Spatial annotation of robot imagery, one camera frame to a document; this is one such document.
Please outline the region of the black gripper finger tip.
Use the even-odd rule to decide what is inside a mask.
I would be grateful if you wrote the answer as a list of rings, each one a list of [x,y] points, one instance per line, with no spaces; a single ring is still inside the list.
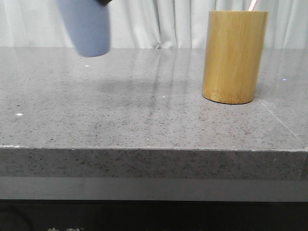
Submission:
[[[96,0],[96,2],[103,7],[107,6],[111,1],[112,0]]]

